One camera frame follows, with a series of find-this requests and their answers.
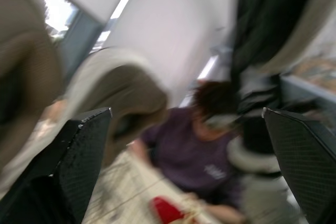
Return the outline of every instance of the purple shirt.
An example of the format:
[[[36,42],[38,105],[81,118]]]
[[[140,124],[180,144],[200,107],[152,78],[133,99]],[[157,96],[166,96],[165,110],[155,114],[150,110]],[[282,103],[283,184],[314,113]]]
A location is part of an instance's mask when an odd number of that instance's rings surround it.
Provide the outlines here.
[[[154,165],[182,191],[194,192],[210,204],[238,207],[239,178],[226,156],[232,138],[226,134],[215,141],[200,141],[189,108],[171,109],[165,123],[141,136],[148,148],[154,148]]]

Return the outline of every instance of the woman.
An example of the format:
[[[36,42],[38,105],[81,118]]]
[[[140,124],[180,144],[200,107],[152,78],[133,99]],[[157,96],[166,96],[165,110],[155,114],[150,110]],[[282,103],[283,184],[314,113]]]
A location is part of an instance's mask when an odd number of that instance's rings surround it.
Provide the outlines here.
[[[131,149],[186,193],[204,200],[206,210],[224,223],[243,223],[238,212],[239,180],[227,160],[235,137],[234,92],[229,82],[199,87],[190,108],[170,110],[168,120],[145,131]],[[148,149],[155,154],[152,160]]]

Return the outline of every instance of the white fabric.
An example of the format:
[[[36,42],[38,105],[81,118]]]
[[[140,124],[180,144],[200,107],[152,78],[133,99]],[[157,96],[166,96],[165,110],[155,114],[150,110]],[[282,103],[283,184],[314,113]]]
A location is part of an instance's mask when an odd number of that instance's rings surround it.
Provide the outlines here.
[[[228,159],[237,168],[247,173],[276,173],[280,171],[275,155],[250,152],[243,146],[242,139],[233,139],[227,147]]]
[[[291,192],[283,177],[247,175],[243,179],[242,209],[251,224],[299,224],[300,210],[288,200]]]
[[[110,48],[89,57],[78,69],[69,85],[66,93],[68,104],[56,126],[38,142],[30,144],[28,141],[18,155],[4,167],[0,174],[0,199],[7,193],[29,162],[52,142],[63,125],[74,116],[73,112],[95,87],[100,77],[109,70],[122,65],[138,66],[151,75],[148,62],[140,54],[130,49]]]

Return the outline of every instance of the table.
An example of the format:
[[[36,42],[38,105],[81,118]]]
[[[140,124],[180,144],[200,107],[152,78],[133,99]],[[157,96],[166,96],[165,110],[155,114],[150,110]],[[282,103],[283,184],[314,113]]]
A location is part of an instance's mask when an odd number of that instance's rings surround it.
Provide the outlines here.
[[[99,177],[83,223],[160,223],[148,207],[155,196],[166,196],[176,204],[183,201],[183,193],[170,181],[125,151]],[[220,223],[205,212],[199,220]]]

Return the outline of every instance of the shirt logo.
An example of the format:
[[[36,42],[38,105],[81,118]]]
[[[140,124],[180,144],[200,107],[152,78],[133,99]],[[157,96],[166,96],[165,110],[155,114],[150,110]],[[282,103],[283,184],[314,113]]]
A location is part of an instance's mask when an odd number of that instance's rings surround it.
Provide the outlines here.
[[[206,165],[204,167],[204,171],[212,176],[214,179],[222,179],[226,176],[225,172],[222,172],[215,165]]]

